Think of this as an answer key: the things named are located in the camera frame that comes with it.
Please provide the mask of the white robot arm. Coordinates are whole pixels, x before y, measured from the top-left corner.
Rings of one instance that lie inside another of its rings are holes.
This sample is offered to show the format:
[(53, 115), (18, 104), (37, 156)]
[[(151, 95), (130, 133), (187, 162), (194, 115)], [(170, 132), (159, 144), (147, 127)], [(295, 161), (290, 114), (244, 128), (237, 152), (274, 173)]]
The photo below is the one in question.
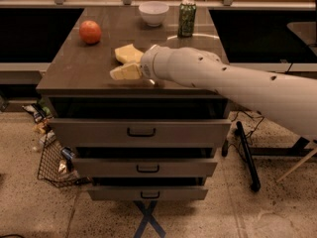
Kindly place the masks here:
[(194, 48), (155, 46), (142, 53), (132, 45), (115, 51), (122, 64), (115, 80), (161, 79), (213, 91), (309, 140), (317, 139), (317, 80), (236, 67)]

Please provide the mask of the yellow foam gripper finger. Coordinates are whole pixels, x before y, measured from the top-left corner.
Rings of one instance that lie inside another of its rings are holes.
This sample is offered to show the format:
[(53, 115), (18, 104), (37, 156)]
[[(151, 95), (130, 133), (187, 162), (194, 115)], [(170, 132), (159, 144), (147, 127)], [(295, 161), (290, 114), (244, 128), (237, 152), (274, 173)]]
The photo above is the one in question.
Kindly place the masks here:
[(127, 62), (110, 71), (114, 80), (136, 80), (142, 77), (140, 65), (136, 62)]

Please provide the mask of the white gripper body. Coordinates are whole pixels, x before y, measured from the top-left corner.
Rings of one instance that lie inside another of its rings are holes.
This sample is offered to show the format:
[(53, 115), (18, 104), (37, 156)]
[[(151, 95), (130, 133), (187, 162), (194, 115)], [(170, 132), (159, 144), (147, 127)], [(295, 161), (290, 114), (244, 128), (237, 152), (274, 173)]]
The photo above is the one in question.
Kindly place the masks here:
[(168, 48), (153, 46), (141, 57), (141, 72), (146, 78), (159, 80), (166, 79), (166, 65)]

